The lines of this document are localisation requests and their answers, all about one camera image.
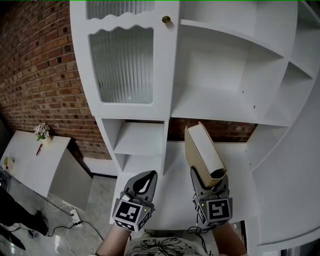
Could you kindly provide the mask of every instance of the cabinet door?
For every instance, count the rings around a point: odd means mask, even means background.
[[[179,5],[178,1],[70,3],[76,63],[93,116],[170,117]]]

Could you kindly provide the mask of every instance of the black pants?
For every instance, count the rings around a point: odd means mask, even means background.
[[[47,234],[47,226],[42,219],[41,214],[32,215],[18,204],[11,195],[9,195],[0,186],[0,223],[6,226],[12,226],[14,223],[22,223],[31,230],[36,230],[43,234]]]

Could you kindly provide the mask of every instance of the brass knob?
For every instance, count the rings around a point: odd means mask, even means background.
[[[163,23],[170,23],[171,22],[171,18],[169,16],[163,16],[162,17],[162,22]]]

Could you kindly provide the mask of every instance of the power outlet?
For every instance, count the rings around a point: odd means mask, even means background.
[[[71,210],[70,213],[72,214],[72,219],[73,219],[73,221],[74,221],[75,223],[81,222],[80,216],[79,216],[79,214],[78,214],[78,212],[77,212],[76,209]]]

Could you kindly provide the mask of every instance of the thick book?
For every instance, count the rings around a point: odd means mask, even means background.
[[[227,170],[204,125],[199,122],[193,127],[185,127],[184,141],[189,167],[196,169],[205,187],[212,188],[227,174]]]

